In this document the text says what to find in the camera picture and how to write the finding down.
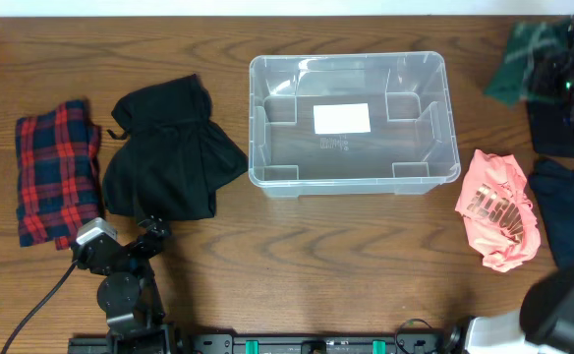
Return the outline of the dark green cloth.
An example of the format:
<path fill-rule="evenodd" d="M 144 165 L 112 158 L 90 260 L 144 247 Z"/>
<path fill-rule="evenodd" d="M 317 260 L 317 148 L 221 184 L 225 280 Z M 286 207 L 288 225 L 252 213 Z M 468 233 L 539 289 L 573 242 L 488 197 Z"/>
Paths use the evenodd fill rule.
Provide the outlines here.
<path fill-rule="evenodd" d="M 515 24 L 509 34 L 501 62 L 484 94 L 512 106 L 521 100 L 557 102 L 555 93 L 533 88 L 545 59 L 554 59 L 568 49 L 568 20 L 557 23 Z"/>

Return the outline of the black taped cloth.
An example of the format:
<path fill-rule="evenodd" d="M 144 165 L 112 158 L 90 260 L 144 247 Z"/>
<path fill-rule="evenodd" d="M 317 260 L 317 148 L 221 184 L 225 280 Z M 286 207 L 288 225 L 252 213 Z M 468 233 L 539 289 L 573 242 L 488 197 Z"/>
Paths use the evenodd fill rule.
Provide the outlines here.
<path fill-rule="evenodd" d="M 526 103 L 534 151 L 558 157 L 574 157 L 574 120 L 565 103 Z"/>

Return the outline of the dark navy cloth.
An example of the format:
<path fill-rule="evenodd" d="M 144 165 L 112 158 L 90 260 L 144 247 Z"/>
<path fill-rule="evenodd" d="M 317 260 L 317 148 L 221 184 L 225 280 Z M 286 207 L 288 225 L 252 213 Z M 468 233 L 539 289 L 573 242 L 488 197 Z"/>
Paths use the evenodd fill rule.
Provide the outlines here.
<path fill-rule="evenodd" d="M 574 170 L 551 159 L 539 159 L 529 176 L 556 266 L 574 263 Z"/>

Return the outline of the pink printed t-shirt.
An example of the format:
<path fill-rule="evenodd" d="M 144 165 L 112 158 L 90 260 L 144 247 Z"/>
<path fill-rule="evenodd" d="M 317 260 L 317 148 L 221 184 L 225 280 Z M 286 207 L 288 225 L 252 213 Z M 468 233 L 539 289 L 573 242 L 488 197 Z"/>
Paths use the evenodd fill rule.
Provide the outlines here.
<path fill-rule="evenodd" d="M 462 216 L 470 247 L 483 265 L 507 272 L 535 257 L 541 233 L 527 177 L 510 155 L 474 152 L 455 210 Z"/>

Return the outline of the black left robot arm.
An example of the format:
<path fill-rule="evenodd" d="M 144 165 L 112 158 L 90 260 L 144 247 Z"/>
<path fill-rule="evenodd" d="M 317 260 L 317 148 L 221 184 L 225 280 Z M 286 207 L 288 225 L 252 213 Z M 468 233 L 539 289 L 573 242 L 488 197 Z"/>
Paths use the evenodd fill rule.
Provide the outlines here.
<path fill-rule="evenodd" d="M 116 229 L 97 217 L 79 229 L 71 245 L 76 267 L 104 277 L 97 304 L 112 334 L 121 338 L 156 328 L 165 317 L 150 259 L 162 252 L 171 229 L 140 204 L 134 205 L 134 212 L 144 230 L 135 241 L 120 244 Z"/>

